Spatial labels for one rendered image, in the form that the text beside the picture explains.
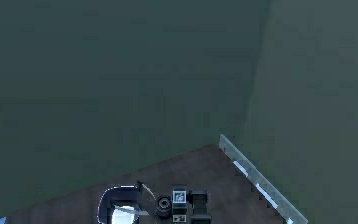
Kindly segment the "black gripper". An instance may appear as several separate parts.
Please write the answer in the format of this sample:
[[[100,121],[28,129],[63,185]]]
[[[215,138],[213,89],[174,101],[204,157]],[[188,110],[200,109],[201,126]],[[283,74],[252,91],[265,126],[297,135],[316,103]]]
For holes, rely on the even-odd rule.
[[[160,218],[169,218],[172,214],[172,202],[169,196],[160,196],[156,200],[153,191],[142,181],[137,180],[137,186],[146,190],[151,197],[156,201],[156,215]],[[152,213],[146,210],[130,206],[121,206],[114,209],[115,220],[154,220],[155,217]]]

